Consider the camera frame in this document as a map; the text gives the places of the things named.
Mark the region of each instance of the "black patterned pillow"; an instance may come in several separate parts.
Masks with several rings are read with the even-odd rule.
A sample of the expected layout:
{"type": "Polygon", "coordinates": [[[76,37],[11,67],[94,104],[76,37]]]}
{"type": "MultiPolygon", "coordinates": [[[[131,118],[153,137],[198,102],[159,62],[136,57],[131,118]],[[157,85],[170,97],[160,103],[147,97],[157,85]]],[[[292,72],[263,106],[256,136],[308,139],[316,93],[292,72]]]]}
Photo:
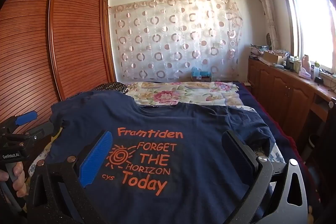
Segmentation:
{"type": "Polygon", "coordinates": [[[126,85],[120,82],[112,82],[112,83],[105,83],[95,87],[93,90],[117,90],[126,94],[128,92],[128,88],[126,85]]]}

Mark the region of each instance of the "finger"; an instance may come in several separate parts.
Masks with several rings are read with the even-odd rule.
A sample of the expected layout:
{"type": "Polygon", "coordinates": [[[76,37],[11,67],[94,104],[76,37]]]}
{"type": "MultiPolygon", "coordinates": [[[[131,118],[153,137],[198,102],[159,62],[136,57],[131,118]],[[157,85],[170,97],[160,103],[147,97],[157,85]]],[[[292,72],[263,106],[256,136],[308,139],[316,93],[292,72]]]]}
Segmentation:
{"type": "Polygon", "coordinates": [[[9,178],[9,175],[7,172],[4,172],[3,170],[0,170],[0,181],[7,181],[9,178]]]}
{"type": "Polygon", "coordinates": [[[16,192],[16,195],[18,198],[23,198],[25,195],[27,195],[26,184],[23,184],[23,187],[16,192]]]}
{"type": "Polygon", "coordinates": [[[20,190],[25,184],[25,172],[21,172],[21,174],[17,177],[17,180],[13,183],[14,190],[20,190]]]}
{"type": "Polygon", "coordinates": [[[16,163],[16,165],[13,168],[13,173],[16,177],[18,177],[23,171],[23,164],[21,161],[19,161],[18,163],[16,163]]]}

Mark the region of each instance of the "wooden wardrobe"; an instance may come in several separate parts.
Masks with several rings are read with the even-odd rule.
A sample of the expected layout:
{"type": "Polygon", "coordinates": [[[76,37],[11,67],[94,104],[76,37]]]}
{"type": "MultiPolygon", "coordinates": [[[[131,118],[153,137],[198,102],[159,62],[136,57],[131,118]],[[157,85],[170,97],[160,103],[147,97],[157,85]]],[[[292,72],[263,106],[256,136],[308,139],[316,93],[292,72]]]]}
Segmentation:
{"type": "Polygon", "coordinates": [[[114,81],[104,0],[6,0],[0,10],[0,122],[114,81]]]}

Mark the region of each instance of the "floral bedsheet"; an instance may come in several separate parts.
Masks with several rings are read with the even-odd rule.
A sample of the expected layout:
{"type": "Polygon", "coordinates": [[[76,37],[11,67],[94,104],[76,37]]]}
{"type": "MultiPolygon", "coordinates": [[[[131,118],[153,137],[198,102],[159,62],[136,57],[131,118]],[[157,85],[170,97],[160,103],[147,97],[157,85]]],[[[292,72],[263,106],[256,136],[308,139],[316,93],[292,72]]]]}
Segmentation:
{"type": "Polygon", "coordinates": [[[233,83],[184,82],[151,83],[137,82],[127,85],[127,95],[140,105],[175,105],[178,102],[198,105],[243,105],[233,83]]]}

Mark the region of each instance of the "sheer curtain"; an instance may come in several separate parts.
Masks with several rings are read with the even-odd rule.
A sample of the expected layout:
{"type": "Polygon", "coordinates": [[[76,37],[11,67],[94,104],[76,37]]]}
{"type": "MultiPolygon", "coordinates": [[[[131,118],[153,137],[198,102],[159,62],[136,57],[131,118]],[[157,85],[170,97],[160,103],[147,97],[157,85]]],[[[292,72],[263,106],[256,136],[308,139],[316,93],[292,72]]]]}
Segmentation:
{"type": "Polygon", "coordinates": [[[262,6],[264,8],[265,15],[266,15],[266,18],[267,18],[267,23],[268,23],[268,26],[269,26],[269,35],[270,35],[271,42],[272,42],[272,49],[279,50],[280,45],[279,45],[279,42],[278,42],[277,32],[276,32],[275,26],[274,26],[273,0],[261,0],[261,2],[262,2],[262,6]]]}
{"type": "Polygon", "coordinates": [[[112,7],[116,73],[126,82],[238,77],[243,19],[234,0],[149,0],[112,7]]]}

